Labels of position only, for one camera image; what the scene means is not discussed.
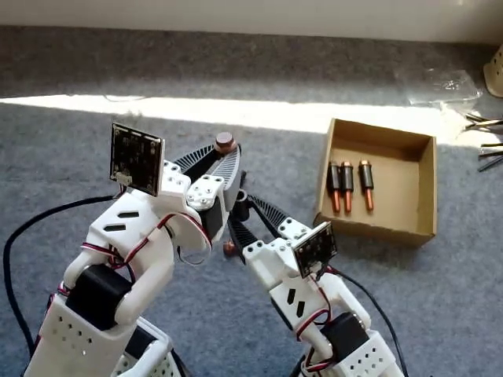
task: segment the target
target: copper cylinder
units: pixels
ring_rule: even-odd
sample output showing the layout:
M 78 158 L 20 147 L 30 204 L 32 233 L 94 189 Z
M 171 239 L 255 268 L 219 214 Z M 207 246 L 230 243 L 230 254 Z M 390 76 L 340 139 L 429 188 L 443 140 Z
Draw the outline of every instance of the copper cylinder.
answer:
M 339 191 L 334 191 L 332 194 L 332 206 L 333 211 L 336 213 L 340 212 L 340 194 Z
M 215 138 L 215 149 L 222 155 L 227 155 L 237 148 L 237 143 L 230 132 L 221 132 Z

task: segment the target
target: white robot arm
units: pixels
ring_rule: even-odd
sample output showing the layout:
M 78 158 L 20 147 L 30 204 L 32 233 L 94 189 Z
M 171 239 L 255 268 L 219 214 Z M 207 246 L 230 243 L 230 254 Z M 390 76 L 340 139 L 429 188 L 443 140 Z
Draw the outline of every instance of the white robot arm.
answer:
M 242 224 L 255 209 L 275 240 L 257 240 Z M 229 230 L 243 262 L 269 293 L 285 324 L 309 349 L 292 376 L 403 377 L 370 317 L 336 271 L 328 222 L 315 229 L 277 207 L 240 191 Z M 342 314 L 333 317 L 335 308 Z
M 114 124 L 111 178 L 129 185 L 64 273 L 25 377 L 182 376 L 171 340 L 141 318 L 172 277 L 174 252 L 211 250 L 240 184 L 227 134 L 171 163 L 162 139 Z M 207 174 L 207 170 L 217 167 Z M 152 174 L 145 170 L 153 167 Z M 116 272 L 130 270 L 130 280 Z

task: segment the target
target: cardboard box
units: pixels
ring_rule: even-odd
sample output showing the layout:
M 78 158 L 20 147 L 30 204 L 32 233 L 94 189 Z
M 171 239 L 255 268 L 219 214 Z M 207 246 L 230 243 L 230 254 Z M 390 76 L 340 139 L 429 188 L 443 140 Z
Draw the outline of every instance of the cardboard box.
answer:
M 374 211 L 368 212 L 358 178 L 358 164 L 372 164 Z M 330 161 L 354 166 L 353 209 L 332 210 L 326 188 Z M 331 221 L 338 233 L 419 247 L 436 234 L 436 140 L 379 126 L 334 119 L 327 134 L 318 179 L 314 224 Z

